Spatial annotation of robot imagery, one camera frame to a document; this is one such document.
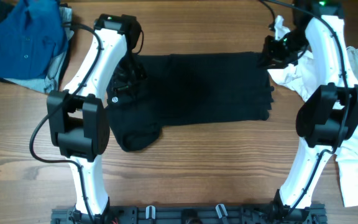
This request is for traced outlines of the black t-shirt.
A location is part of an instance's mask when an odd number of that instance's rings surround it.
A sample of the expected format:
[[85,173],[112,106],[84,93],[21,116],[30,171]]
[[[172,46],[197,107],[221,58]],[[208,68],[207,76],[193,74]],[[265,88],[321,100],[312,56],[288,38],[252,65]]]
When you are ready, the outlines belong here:
[[120,148],[141,151],[165,126],[269,118],[273,87],[257,52],[140,55],[147,79],[112,101],[108,119]]

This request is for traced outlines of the light grey folded garment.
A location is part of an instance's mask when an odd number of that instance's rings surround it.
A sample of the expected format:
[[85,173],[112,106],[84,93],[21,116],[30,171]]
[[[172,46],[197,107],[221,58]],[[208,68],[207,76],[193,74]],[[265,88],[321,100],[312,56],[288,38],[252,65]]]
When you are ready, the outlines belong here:
[[[71,22],[73,14],[72,9],[66,6],[66,4],[63,4],[59,7],[60,17],[62,22]],[[70,28],[64,29],[66,37],[69,41],[68,46],[70,46],[70,39],[73,37],[74,31],[70,30]],[[70,48],[68,47],[66,52],[63,52],[51,59],[47,69],[47,75],[44,79],[33,78],[29,80],[18,80],[14,78],[8,78],[4,80],[41,93],[50,93],[52,90],[57,90],[60,85],[60,80],[63,77],[70,60],[68,55],[69,51]]]

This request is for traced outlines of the blue button shirt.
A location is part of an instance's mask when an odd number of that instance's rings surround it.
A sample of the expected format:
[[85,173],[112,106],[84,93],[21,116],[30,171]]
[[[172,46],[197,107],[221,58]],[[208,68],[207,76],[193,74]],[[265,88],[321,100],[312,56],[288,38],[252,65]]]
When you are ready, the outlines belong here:
[[45,78],[67,48],[60,1],[19,1],[0,23],[0,78]]

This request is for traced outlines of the white t-shirt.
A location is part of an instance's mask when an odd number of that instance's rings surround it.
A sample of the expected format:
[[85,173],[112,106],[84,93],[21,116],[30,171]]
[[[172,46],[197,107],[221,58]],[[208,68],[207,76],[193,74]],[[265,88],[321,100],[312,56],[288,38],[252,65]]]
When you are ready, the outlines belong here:
[[[350,46],[347,48],[347,54],[351,69],[358,80],[358,49]],[[269,69],[268,73],[276,84],[297,92],[303,101],[307,101],[318,87],[314,60],[309,51],[297,65],[289,65],[284,69]],[[358,126],[351,138],[341,144],[336,162],[339,166],[343,204],[345,207],[358,206]]]

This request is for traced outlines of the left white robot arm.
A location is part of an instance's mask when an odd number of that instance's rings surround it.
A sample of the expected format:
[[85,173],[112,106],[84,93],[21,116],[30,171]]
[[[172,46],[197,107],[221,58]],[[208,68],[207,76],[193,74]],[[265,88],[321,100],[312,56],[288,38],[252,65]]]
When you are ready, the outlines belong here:
[[109,196],[104,188],[101,156],[110,127],[103,101],[111,86],[112,101],[130,93],[146,78],[133,49],[142,28],[136,17],[101,14],[89,29],[93,42],[73,79],[63,91],[51,91],[47,110],[52,144],[69,163],[77,201],[72,223],[107,223]]

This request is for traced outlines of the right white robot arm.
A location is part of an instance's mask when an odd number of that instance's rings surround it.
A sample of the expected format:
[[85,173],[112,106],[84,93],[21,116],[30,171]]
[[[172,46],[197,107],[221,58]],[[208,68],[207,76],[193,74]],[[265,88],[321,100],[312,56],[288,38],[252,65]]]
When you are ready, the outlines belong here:
[[295,29],[268,35],[257,65],[285,68],[310,49],[317,87],[296,116],[299,148],[285,183],[267,215],[271,220],[300,221],[310,213],[311,196],[326,161],[358,125],[358,81],[344,41],[344,13],[336,1],[293,1]]

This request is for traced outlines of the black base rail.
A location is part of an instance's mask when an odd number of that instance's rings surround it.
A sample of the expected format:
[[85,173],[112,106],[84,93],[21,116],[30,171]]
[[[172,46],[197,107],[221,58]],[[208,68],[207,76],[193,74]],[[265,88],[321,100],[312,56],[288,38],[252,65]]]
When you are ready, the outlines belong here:
[[314,204],[303,210],[294,210],[289,217],[270,215],[269,204],[207,207],[119,207],[111,206],[92,220],[74,207],[53,209],[51,223],[121,223],[121,224],[186,224],[186,223],[306,223],[327,224],[325,205]]

